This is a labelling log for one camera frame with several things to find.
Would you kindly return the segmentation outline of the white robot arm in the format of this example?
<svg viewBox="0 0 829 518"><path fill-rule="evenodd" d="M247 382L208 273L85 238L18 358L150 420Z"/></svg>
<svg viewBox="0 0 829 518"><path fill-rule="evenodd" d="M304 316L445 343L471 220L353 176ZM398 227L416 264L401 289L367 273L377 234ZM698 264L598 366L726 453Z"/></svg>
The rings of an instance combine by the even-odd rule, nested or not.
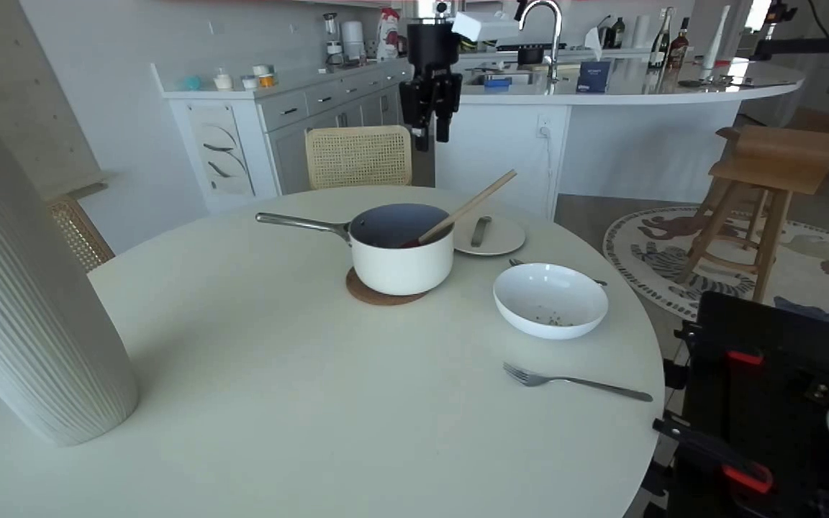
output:
<svg viewBox="0 0 829 518"><path fill-rule="evenodd" d="M454 71L458 53L478 34L481 24L461 15L454 0L422 0L405 24L411 79L401 87L401 110L421 152L449 138L462 84L462 76Z"/></svg>

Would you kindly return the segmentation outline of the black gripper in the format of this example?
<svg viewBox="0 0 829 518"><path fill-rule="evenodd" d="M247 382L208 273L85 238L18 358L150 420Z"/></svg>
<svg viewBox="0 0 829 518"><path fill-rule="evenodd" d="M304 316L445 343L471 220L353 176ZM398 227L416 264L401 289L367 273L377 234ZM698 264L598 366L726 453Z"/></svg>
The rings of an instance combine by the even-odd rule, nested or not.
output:
<svg viewBox="0 0 829 518"><path fill-rule="evenodd" d="M413 151L429 151L429 119L435 119L438 141L445 145L461 102L461 76L454 71L458 34L452 27L411 24L409 63L413 67L413 76L401 87L401 102Z"/></svg>

